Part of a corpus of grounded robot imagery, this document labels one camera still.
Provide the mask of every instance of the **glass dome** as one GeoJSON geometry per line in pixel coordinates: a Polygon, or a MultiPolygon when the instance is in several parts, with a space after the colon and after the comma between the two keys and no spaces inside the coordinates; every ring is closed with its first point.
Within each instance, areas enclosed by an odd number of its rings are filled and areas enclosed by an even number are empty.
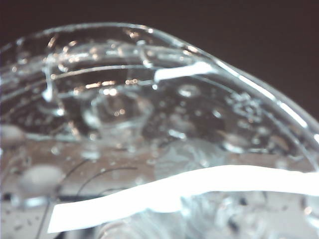
{"type": "MultiPolygon", "coordinates": [[[[143,25],[22,37],[1,49],[0,76],[2,238],[319,238],[318,197],[262,190],[188,195],[176,212],[146,208],[48,233],[56,205],[192,170],[318,172],[319,125],[259,79],[143,25]]],[[[94,221],[88,210],[78,221],[94,221]]],[[[98,211],[95,219],[110,214],[98,211]]]]}

